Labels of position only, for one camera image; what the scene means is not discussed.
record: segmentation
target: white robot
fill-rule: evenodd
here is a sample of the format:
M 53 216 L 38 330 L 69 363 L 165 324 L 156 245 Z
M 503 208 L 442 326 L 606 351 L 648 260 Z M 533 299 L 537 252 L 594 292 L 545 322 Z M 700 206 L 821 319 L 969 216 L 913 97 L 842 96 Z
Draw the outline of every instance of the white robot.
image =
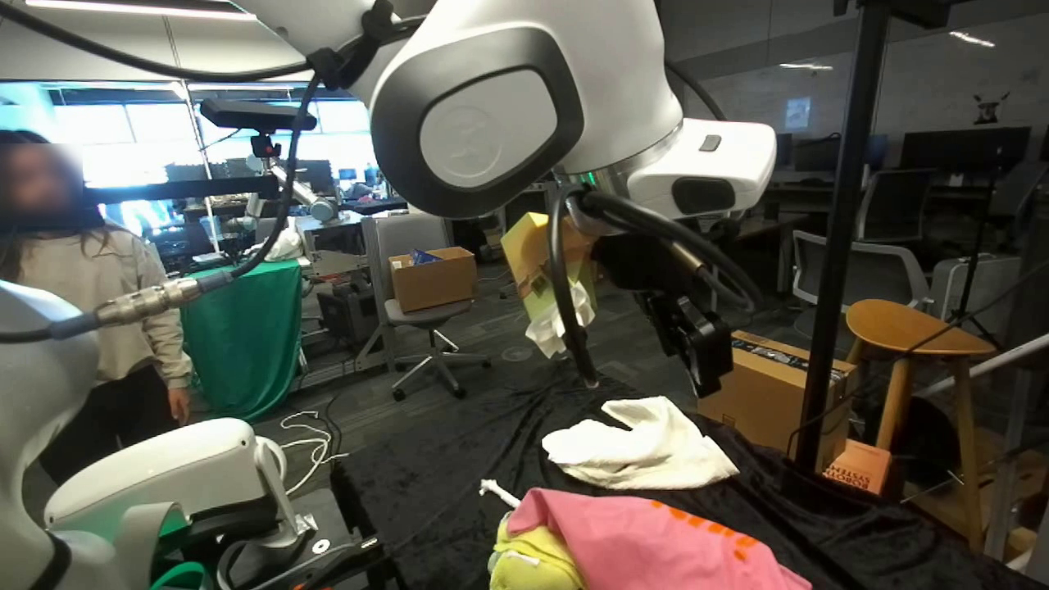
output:
M 358 40 L 375 5 L 236 3 L 302 54 Z M 402 47 L 381 54 L 390 63 L 366 87 L 378 161 L 401 196 L 438 216 L 490 214 L 550 175 L 564 187 L 587 176 L 591 187 L 674 220 L 735 216 L 760 200 L 774 166 L 777 139 L 766 124 L 682 115 L 666 82 L 653 0 L 438 0 Z M 0 330 L 53 314 L 63 314 L 60 300 L 0 289 Z M 49 532 L 63 538 L 53 542 L 24 513 L 20 477 L 82 407 L 87 367 L 92 336 L 0 344 L 3 393 L 15 395 L 6 407 L 20 407 L 15 418 L 0 418 L 0 508 L 8 513 L 0 518 L 3 585 L 142 590 L 152 550 L 63 534 L 99 513 L 123 518 L 126 508 L 135 520 L 142 506 L 176 500 L 193 520 L 270 499 L 264 518 L 275 526 L 263 548 L 302 542 L 275 475 L 279 452 L 236 418 L 148 440 L 84 467 L 49 500 Z

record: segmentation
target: white towel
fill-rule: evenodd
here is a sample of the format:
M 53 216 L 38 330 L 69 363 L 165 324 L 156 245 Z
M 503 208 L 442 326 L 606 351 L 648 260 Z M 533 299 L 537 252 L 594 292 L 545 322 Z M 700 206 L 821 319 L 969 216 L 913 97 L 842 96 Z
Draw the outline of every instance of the white towel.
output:
M 624 425 L 584 418 L 545 435 L 545 452 L 566 475 L 600 488 L 700 488 L 738 475 L 721 447 L 666 395 L 600 407 Z

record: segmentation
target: wooden stool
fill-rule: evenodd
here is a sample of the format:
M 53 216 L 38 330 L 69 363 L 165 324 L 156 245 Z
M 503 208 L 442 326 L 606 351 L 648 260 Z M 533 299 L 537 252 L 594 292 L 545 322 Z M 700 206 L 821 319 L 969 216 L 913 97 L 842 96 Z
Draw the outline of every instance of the wooden stool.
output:
M 980 548 L 980 473 L 978 473 L 978 425 L 969 401 L 969 363 L 990 356 L 992 347 L 961 326 L 951 326 L 918 307 L 897 300 L 866 299 L 850 306 L 847 324 L 855 334 L 853 361 L 862 367 L 873 355 L 891 356 L 891 377 L 879 425 L 879 448 L 891 452 L 895 435 L 903 425 L 903 413 L 913 393 L 913 373 L 921 363 L 943 361 L 954 367 L 954 429 L 961 455 L 961 493 L 968 512 L 962 538 Z

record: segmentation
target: pink cloth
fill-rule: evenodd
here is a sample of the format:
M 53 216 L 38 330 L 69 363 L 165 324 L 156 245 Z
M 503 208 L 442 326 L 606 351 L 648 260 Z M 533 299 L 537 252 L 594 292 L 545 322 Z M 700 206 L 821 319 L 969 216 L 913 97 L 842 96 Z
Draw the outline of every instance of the pink cloth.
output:
M 541 525 L 564 542 L 587 590 L 808 590 L 766 544 L 648 499 L 533 488 L 507 532 Z

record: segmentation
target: black table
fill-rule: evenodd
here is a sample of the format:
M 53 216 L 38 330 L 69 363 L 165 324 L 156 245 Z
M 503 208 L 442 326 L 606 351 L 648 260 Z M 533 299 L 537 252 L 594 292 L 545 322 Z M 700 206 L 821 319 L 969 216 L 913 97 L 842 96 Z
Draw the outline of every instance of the black table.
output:
M 602 495 L 550 464 L 541 435 L 597 417 L 602 401 L 640 393 L 620 384 L 591 393 L 566 371 L 533 381 L 553 384 L 449 403 L 447 417 L 335 467 L 408 585 L 487 584 L 487 550 L 503 508 L 479 499 L 481 477 L 499 477 L 515 495 L 533 485 Z M 798 475 L 724 425 L 700 423 L 700 429 L 721 442 L 741 475 L 700 493 L 653 499 L 760 538 L 815 590 L 1036 585 L 969 553 L 911 508 Z

